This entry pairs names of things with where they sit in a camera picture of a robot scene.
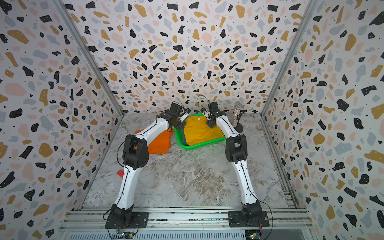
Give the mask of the blue-grey t-shirt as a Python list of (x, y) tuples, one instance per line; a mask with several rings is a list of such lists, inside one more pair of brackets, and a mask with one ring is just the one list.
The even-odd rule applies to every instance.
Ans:
[(182, 136), (182, 144), (185, 145), (185, 146), (188, 146), (188, 143), (187, 143), (186, 138), (185, 138), (184, 135)]

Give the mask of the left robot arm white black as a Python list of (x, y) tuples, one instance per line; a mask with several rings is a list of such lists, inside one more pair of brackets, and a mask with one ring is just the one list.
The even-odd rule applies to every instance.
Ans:
[(123, 226), (132, 222), (134, 193), (142, 168), (149, 161), (149, 145), (163, 132), (172, 129), (183, 129), (191, 112), (186, 109), (182, 115), (167, 110), (156, 117), (156, 120), (137, 135), (127, 135), (123, 148), (124, 175), (115, 203), (110, 209), (109, 219)]

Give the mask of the yellow t-shirt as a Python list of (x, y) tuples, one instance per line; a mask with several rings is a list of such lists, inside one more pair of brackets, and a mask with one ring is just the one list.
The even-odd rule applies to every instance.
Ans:
[(225, 136), (218, 126), (211, 129), (206, 124), (206, 121), (207, 118), (204, 116), (191, 116), (187, 118), (183, 132), (188, 146), (202, 144)]

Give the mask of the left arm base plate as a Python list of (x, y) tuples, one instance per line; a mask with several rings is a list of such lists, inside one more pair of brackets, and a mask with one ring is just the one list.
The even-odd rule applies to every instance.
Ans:
[(149, 212), (129, 212), (125, 216), (109, 214), (105, 224), (106, 229), (145, 229), (149, 219)]

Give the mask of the orange t-shirt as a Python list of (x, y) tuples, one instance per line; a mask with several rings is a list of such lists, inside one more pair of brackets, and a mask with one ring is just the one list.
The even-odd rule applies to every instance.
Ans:
[(148, 146), (149, 154), (167, 154), (171, 148), (171, 135), (173, 132), (173, 130), (166, 130), (158, 135)]

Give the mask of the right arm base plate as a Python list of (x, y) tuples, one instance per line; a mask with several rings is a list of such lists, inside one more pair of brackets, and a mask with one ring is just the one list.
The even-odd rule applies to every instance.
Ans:
[(262, 211), (260, 215), (254, 217), (247, 217), (244, 211), (230, 211), (228, 219), (230, 228), (266, 228), (270, 226), (266, 211)]

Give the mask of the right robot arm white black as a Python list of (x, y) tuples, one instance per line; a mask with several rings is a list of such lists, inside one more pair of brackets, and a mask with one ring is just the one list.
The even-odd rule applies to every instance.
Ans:
[(226, 137), (225, 155), (236, 172), (241, 190), (242, 219), (246, 225), (250, 226), (261, 219), (263, 209), (252, 186), (248, 171), (247, 138), (242, 134), (244, 127), (240, 123), (236, 123), (234, 127), (223, 111), (211, 112), (206, 123), (210, 128), (219, 127)]

